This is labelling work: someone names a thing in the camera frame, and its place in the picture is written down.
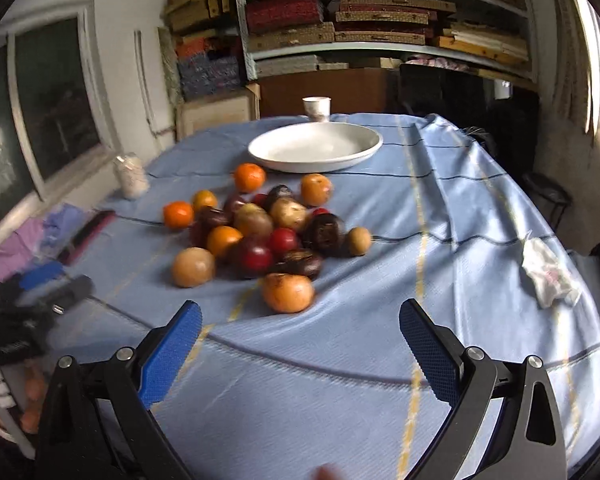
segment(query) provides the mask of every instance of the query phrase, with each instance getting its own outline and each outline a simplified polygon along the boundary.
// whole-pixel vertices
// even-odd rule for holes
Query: metal shelving unit
[[[465,62],[471,62],[485,67],[500,70],[501,72],[512,73],[520,77],[531,79],[536,81],[537,78],[537,67],[535,62],[535,53],[537,51],[535,40],[535,31],[529,30],[530,40],[530,51],[532,53],[532,70],[527,72],[525,70],[519,70],[509,65],[504,65],[492,59],[486,57],[474,56],[474,54],[468,54],[449,48],[439,48],[434,46],[421,46],[411,45],[403,43],[383,43],[383,42],[367,42],[367,41],[347,41],[347,42],[336,42],[336,43],[319,43],[311,45],[292,46],[286,48],[277,48],[274,50],[266,50],[263,52],[250,52],[249,51],[249,31],[247,27],[247,19],[245,12],[245,4],[247,0],[235,0],[237,4],[238,13],[238,24],[240,27],[240,39],[242,41],[242,49],[244,51],[244,63],[247,72],[247,78],[249,80],[257,79],[257,73],[255,68],[255,61],[260,59],[269,59],[271,57],[280,56],[291,56],[293,54],[307,54],[310,52],[326,52],[326,51],[337,51],[337,50],[384,50],[392,52],[412,52],[415,54],[429,54],[431,56],[443,56],[450,59],[457,59]],[[532,19],[533,14],[530,7],[528,10],[522,10],[500,0],[475,0],[484,4],[488,4],[491,7],[497,7],[513,13],[518,19],[524,19],[527,23],[527,28],[532,29],[534,27],[534,21]]]
[[[531,74],[525,70],[518,70],[510,65],[498,63],[493,59],[474,56],[466,52],[451,50],[450,48],[439,48],[427,45],[412,45],[405,43],[386,43],[384,41],[337,41],[335,43],[316,43],[311,45],[288,46],[274,50],[263,50],[251,53],[254,61],[269,59],[270,57],[291,56],[293,54],[308,54],[311,52],[326,52],[330,50],[391,50],[394,52],[412,52],[414,54],[429,54],[430,56],[443,56],[460,61],[477,63],[489,68],[509,72],[520,77],[530,78]]]

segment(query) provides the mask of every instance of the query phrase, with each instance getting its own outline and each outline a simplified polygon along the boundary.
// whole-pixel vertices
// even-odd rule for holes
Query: black stool
[[[562,220],[562,215],[573,203],[571,195],[556,181],[541,173],[525,173],[522,180],[524,182],[523,189],[531,200],[533,200],[533,195],[536,195],[553,205],[548,221],[555,233],[560,225],[560,220]]]

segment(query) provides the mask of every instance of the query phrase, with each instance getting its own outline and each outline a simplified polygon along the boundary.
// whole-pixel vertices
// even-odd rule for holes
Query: tablecloth
[[[600,319],[554,233],[486,152],[439,116],[334,115],[384,138],[366,162],[330,174],[328,208],[347,227],[382,237],[361,258],[328,259],[314,305],[274,314],[256,281],[226,269],[212,282],[171,283],[187,234],[168,232],[162,206],[210,189],[233,191],[232,170],[250,140],[306,121],[281,117],[204,130],[148,167],[151,189],[103,208],[122,217],[91,243],[71,274],[95,283],[94,298],[50,334],[51,358],[109,358],[168,322],[185,300],[205,327],[163,402],[152,411],[199,478],[300,480],[323,463],[346,478],[402,479],[448,413],[424,382],[398,328],[416,298],[464,345],[514,362],[539,355],[549,370],[573,468],[600,440]],[[301,176],[270,172],[266,189]],[[541,310],[521,267],[525,236],[540,237],[571,269],[583,295]],[[499,409],[486,421],[458,478],[471,474]]]

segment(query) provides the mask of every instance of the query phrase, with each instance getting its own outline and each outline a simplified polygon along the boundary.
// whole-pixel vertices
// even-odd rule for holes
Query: pile of fruit
[[[234,172],[237,192],[222,209],[209,190],[188,202],[163,209],[167,227],[189,229],[191,247],[178,254],[171,273],[178,286],[197,286],[213,279],[216,266],[230,264],[241,278],[264,276],[262,295],[276,312],[295,313],[314,299],[311,283],[328,256],[362,256],[372,239],[368,230],[346,232],[344,222],[323,206],[333,184],[321,174],[302,178],[300,197],[280,185],[247,199],[266,181],[256,164],[241,164]]]

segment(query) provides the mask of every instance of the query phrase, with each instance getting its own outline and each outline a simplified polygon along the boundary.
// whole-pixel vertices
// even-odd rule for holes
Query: crumpled tissue
[[[564,298],[572,306],[580,299],[580,285],[540,238],[525,240],[522,268],[534,282],[540,307],[549,308],[556,298]]]

